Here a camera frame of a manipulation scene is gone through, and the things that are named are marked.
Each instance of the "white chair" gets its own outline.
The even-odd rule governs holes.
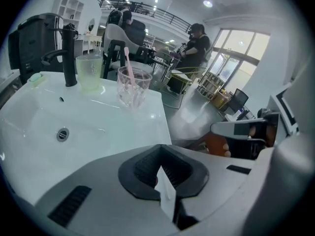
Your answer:
[[[125,52],[124,48],[128,47],[129,48],[129,53],[135,55],[135,59],[138,59],[140,55],[142,54],[142,51],[144,51],[144,64],[147,62],[147,57],[148,57],[148,49],[143,48],[142,46],[136,45],[135,43],[131,42],[130,39],[127,37],[126,33],[122,28],[115,24],[108,24],[105,30],[104,34],[104,52],[107,53],[107,59],[105,63],[105,68],[104,68],[104,75],[103,78],[107,78],[107,74],[109,69],[118,69],[121,66],[125,66]],[[120,61],[110,63],[112,56],[115,51],[120,51],[121,52],[121,58]],[[140,68],[144,71],[148,70],[147,67],[144,68],[144,64],[139,63],[135,64],[137,62],[133,62],[133,67]]]

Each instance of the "ceiling light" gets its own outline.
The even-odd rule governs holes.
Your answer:
[[[208,0],[204,0],[203,1],[203,4],[208,7],[208,8],[211,8],[213,6],[212,2],[211,1],[208,1]]]

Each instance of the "floor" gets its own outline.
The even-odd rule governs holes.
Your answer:
[[[162,69],[156,71],[150,89],[162,93],[163,103],[167,103],[169,106],[177,105],[179,100],[157,87],[162,72]],[[180,109],[177,110],[164,105],[169,133],[172,143],[175,145],[189,144],[192,140],[196,140],[209,132],[212,123],[222,121],[218,110],[196,90],[197,86],[198,83],[194,82],[187,89]]]

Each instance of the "black hole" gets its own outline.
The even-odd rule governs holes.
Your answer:
[[[67,136],[67,132],[65,132],[64,130],[59,133],[60,139],[64,139],[64,138],[66,138],[66,136]]]

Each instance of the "black faucet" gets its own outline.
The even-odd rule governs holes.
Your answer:
[[[71,29],[52,29],[58,30],[62,33],[63,48],[61,50],[51,51],[41,57],[41,62],[44,65],[50,65],[54,57],[63,57],[63,73],[65,79],[65,86],[72,87],[77,84],[74,69],[74,38],[76,32]]]

